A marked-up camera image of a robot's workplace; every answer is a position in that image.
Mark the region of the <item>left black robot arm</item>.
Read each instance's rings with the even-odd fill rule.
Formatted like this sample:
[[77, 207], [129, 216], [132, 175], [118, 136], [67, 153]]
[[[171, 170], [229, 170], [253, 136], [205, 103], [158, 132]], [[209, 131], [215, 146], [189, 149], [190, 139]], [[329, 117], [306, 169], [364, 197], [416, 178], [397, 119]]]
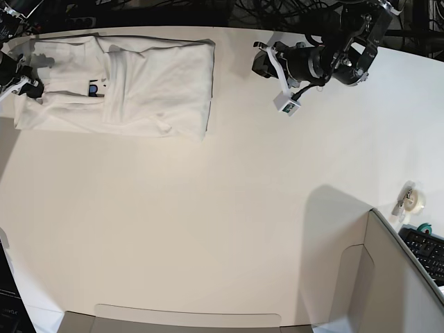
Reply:
[[311, 35], [288, 46], [275, 42], [269, 46], [255, 42], [259, 49], [252, 71], [263, 78], [282, 79], [284, 87], [308, 86], [290, 93], [293, 100], [314, 87], [324, 87], [334, 78], [343, 85], [353, 86], [366, 80], [392, 19], [402, 9], [398, 1], [338, 1], [342, 8], [339, 22], [317, 42]]

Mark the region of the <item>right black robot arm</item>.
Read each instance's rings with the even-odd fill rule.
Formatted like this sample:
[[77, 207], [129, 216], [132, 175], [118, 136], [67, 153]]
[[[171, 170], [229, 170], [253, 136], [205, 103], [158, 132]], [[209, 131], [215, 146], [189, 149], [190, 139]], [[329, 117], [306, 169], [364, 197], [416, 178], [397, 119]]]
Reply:
[[[30, 26], [28, 19], [41, 6], [43, 1], [1, 1], [1, 49], [3, 44], [21, 35]], [[42, 96], [44, 85], [32, 67], [25, 64], [19, 54], [12, 58], [1, 51], [1, 101], [8, 95], [25, 94], [31, 99]]]

